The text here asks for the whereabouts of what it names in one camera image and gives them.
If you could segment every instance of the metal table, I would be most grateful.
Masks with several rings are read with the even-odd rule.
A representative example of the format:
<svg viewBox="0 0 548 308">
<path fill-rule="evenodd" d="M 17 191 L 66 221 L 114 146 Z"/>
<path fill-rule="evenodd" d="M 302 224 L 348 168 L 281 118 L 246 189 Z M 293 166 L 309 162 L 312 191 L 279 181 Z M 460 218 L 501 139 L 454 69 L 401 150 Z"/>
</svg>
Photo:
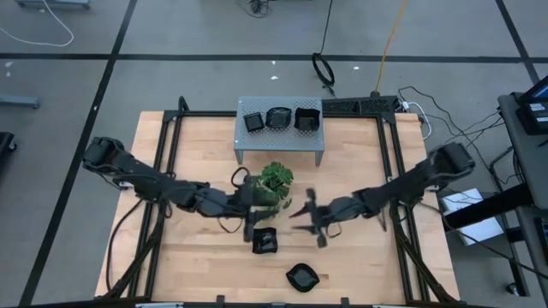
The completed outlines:
<svg viewBox="0 0 548 308">
<path fill-rule="evenodd" d="M 243 116 L 260 112 L 263 121 L 270 108 L 285 107 L 292 110 L 291 123 L 283 129 L 265 127 L 249 133 Z M 294 128 L 297 108 L 319 110 L 319 129 L 305 132 Z M 234 152 L 239 164 L 243 163 L 244 151 L 313 151 L 316 166 L 324 155 L 324 120 L 321 98 L 239 97 L 236 111 Z"/>
</svg>

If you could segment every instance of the potted plant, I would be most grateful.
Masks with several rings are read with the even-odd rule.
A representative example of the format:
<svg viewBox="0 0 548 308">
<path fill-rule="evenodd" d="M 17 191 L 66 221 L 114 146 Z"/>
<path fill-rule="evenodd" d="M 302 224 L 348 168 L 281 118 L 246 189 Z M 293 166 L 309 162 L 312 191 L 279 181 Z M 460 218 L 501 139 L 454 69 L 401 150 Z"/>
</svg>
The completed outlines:
<svg viewBox="0 0 548 308">
<path fill-rule="evenodd" d="M 254 177 L 253 183 L 258 194 L 256 199 L 264 200 L 262 204 L 269 205 L 269 210 L 287 209 L 292 199 L 289 195 L 289 187 L 293 182 L 293 172 L 285 168 L 279 162 L 272 162 L 265 166 L 261 175 Z"/>
</svg>

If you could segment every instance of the green leaves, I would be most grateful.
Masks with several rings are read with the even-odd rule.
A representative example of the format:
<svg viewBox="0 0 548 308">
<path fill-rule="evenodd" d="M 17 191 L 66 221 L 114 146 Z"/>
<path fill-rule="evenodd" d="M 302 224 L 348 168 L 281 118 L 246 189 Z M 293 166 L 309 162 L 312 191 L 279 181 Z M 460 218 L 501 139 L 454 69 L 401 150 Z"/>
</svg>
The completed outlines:
<svg viewBox="0 0 548 308">
<path fill-rule="evenodd" d="M 282 200 L 289 195 L 289 186 L 293 183 L 293 172 L 285 168 L 280 162 L 272 162 L 263 168 L 260 182 L 270 188 Z M 286 201 L 283 208 L 287 209 L 291 205 L 291 201 L 291 199 Z"/>
</svg>

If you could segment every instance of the black cup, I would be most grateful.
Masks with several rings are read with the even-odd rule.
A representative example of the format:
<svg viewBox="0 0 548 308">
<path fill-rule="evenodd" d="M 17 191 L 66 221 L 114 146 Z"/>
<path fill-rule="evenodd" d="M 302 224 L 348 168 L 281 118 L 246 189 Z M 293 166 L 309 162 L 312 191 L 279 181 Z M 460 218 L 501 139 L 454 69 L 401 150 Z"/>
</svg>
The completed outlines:
<svg viewBox="0 0 548 308">
<path fill-rule="evenodd" d="M 297 108 L 295 128 L 302 131 L 317 131 L 319 129 L 319 110 Z"/>
<path fill-rule="evenodd" d="M 275 228 L 262 228 L 253 230 L 253 253 L 263 254 L 277 252 L 277 239 Z"/>
</svg>

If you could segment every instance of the white cable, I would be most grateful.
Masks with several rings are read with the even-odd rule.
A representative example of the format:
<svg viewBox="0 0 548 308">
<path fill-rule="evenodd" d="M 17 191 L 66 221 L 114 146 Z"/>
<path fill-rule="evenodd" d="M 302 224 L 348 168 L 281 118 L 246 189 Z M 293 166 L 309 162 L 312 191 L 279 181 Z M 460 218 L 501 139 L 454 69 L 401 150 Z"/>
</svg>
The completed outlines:
<svg viewBox="0 0 548 308">
<path fill-rule="evenodd" d="M 66 46 L 70 45 L 72 43 L 72 41 L 74 40 L 74 34 L 72 34 L 72 31 L 70 31 L 70 29 L 67 26 L 65 26 L 65 24 L 63 24 L 63 22 L 59 18 L 57 18 L 57 16 L 55 14 L 53 14 L 53 12 L 51 11 L 50 6 L 48 5 L 48 3 L 45 0 L 42 0 L 42 2 L 44 3 L 44 5 L 48 9 L 48 11 L 50 11 L 51 16 L 53 16 L 53 18 L 55 18 L 57 21 L 59 21 L 61 26 L 63 26 L 67 30 L 67 32 L 70 34 L 70 40 L 67 43 L 65 43 L 65 44 L 52 44 L 52 43 L 31 42 L 31 41 L 27 41 L 25 39 L 17 38 L 15 36 L 9 34 L 2 27 L 0 27 L 0 31 L 2 31 L 3 33 L 6 33 L 6 35 L 11 37 L 12 39 L 14 39 L 16 41 L 20 41 L 22 43 L 26 43 L 26 44 L 45 45 L 45 46 L 53 46 L 53 47 L 66 47 Z"/>
<path fill-rule="evenodd" d="M 422 113 L 422 117 L 425 119 L 426 125 L 428 125 L 428 134 L 426 136 L 422 137 L 422 139 L 425 140 L 428 137 L 430 137 L 430 135 L 432 134 L 432 126 L 430 125 L 430 121 L 428 121 L 428 117 L 426 116 L 426 113 L 422 109 L 422 107 L 420 107 L 420 105 L 415 103 L 415 102 L 403 102 L 402 105 L 403 105 L 403 108 L 405 110 L 409 110 L 409 105 L 415 105 L 415 106 L 419 107 L 420 112 Z"/>
</svg>

